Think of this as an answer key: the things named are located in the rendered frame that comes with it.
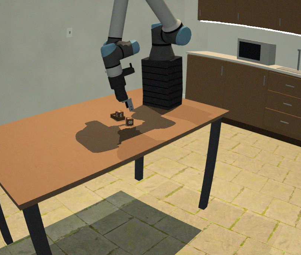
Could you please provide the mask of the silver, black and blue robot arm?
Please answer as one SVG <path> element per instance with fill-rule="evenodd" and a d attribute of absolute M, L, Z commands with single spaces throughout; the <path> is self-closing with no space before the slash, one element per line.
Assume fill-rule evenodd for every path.
<path fill-rule="evenodd" d="M 151 25 L 152 48 L 149 58 L 167 61 L 175 58 L 171 44 L 186 45 L 191 39 L 191 30 L 176 19 L 165 0 L 146 0 L 160 23 Z M 136 40 L 122 41 L 128 0 L 114 0 L 108 40 L 101 47 L 106 69 L 119 66 L 120 60 L 139 52 Z"/>

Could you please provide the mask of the brown wooden tray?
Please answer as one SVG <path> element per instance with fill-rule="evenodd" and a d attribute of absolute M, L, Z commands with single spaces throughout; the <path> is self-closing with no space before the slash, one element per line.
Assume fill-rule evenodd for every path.
<path fill-rule="evenodd" d="M 116 117 L 116 116 L 115 116 L 115 113 L 111 114 L 111 118 L 113 118 L 113 119 L 115 119 L 115 120 L 117 120 L 117 121 L 125 120 L 125 116 L 123 116 L 123 117 Z"/>

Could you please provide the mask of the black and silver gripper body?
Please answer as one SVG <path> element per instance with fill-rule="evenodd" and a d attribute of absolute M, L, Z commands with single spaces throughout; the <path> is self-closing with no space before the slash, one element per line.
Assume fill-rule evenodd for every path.
<path fill-rule="evenodd" d="M 128 99 L 127 93 L 125 91 L 125 78 L 124 76 L 134 73 L 134 68 L 130 63 L 130 67 L 122 69 L 121 64 L 117 67 L 106 69 L 105 73 L 108 75 L 108 80 L 111 86 L 111 89 L 114 89 L 116 99 L 119 102 Z"/>

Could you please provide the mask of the brown calendar cube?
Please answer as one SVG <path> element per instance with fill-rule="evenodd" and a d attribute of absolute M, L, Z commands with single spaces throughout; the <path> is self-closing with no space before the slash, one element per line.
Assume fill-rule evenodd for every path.
<path fill-rule="evenodd" d="M 115 112 L 115 116 L 116 116 L 116 117 L 123 117 L 123 116 L 124 116 L 124 112 L 121 111 L 121 110 L 116 111 L 116 112 Z"/>
<path fill-rule="evenodd" d="M 126 117 L 126 124 L 128 125 L 133 125 L 134 119 L 132 117 Z"/>

